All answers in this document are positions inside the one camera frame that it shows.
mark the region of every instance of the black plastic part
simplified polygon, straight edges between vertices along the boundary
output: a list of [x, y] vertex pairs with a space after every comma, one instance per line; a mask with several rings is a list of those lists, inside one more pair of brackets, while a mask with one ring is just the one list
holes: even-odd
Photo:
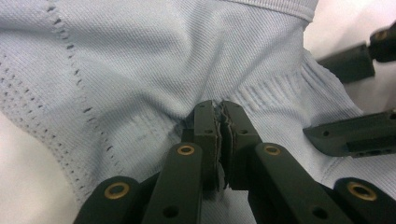
[[221, 165], [225, 184], [231, 189], [248, 190], [247, 157], [262, 140], [242, 106], [233, 102], [221, 103]]
[[334, 200], [354, 223], [396, 223], [396, 202], [367, 181], [358, 178], [339, 179], [334, 185], [333, 194]]
[[258, 144], [247, 175], [248, 202], [257, 223], [352, 223], [280, 145]]
[[219, 189], [218, 160], [221, 140], [218, 126], [212, 101], [201, 102], [195, 106], [193, 143], [204, 152], [204, 190]]
[[369, 50], [379, 63], [396, 61], [396, 22], [370, 36]]
[[318, 63], [329, 69], [343, 83], [354, 82], [375, 75], [373, 59], [365, 43], [335, 53], [319, 60]]
[[334, 157], [367, 157], [396, 152], [396, 110], [304, 129], [322, 153]]
[[[105, 190], [114, 183], [125, 183], [129, 190], [121, 198], [108, 199]], [[138, 183], [129, 177], [115, 176], [103, 181], [82, 205], [74, 224], [131, 223], [141, 209], [137, 203], [139, 190]]]
[[[191, 154], [183, 155], [180, 151]], [[202, 159], [203, 151], [192, 143], [180, 143], [170, 149], [143, 224], [200, 222]]]

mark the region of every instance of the white surface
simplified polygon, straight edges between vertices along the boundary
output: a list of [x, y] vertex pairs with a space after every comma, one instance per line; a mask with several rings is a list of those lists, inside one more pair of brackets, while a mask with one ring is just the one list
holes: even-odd
[[[393, 0], [319, 2], [304, 45], [315, 57], [368, 41], [377, 28], [396, 20]], [[371, 80], [350, 84], [348, 93], [367, 112], [396, 106], [396, 64], [376, 67]], [[73, 193], [46, 148], [0, 114], [0, 223], [72, 223]]]

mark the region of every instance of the light gray fabric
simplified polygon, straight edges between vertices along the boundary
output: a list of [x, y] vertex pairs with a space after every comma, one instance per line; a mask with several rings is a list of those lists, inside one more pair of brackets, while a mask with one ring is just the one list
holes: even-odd
[[[331, 158], [303, 135], [361, 115], [303, 49], [316, 3], [1, 2], [2, 112], [48, 146], [80, 205], [111, 176], [158, 172], [182, 120], [207, 99], [242, 105], [262, 140], [317, 181], [356, 176], [396, 197], [395, 156]], [[203, 202], [202, 219], [254, 223], [247, 193], [229, 189]]]

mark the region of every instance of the brass ring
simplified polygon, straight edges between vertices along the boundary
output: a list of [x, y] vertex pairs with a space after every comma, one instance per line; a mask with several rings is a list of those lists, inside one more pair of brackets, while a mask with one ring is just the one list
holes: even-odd
[[387, 38], [387, 36], [388, 36], [387, 31], [381, 31], [381, 32], [378, 32], [375, 34], [375, 39], [383, 40], [383, 39]]
[[[367, 193], [361, 193], [356, 190], [356, 188], [361, 188], [367, 191]], [[365, 201], [375, 201], [376, 200], [376, 193], [372, 190], [364, 186], [363, 184], [356, 183], [356, 182], [349, 182], [347, 183], [347, 189], [351, 194], [354, 196], [363, 199]]]
[[[115, 187], [122, 187], [122, 191], [116, 193], [111, 192], [111, 190], [114, 189]], [[124, 182], [117, 182], [108, 186], [105, 189], [105, 197], [112, 200], [122, 198], [123, 196], [125, 196], [125, 194], [128, 193], [128, 191], [129, 191], [129, 185], [127, 185]]]
[[272, 156], [277, 156], [280, 154], [280, 149], [277, 147], [265, 147], [264, 150], [266, 153], [268, 153]]
[[194, 153], [194, 147], [190, 147], [190, 146], [181, 146], [177, 149], [177, 153], [183, 156], [188, 156], [191, 155], [192, 153]]

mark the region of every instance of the gray knit garment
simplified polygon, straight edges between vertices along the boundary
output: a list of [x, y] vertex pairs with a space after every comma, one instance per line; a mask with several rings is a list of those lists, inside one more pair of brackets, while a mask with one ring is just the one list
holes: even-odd
[[[159, 172], [182, 121], [208, 99], [244, 107], [262, 140], [318, 182], [355, 176], [396, 198], [395, 155], [332, 158], [303, 134], [362, 114], [303, 48], [316, 3], [1, 1], [0, 107], [53, 153], [79, 205], [111, 176]], [[202, 222], [254, 223], [247, 193], [203, 201]]]

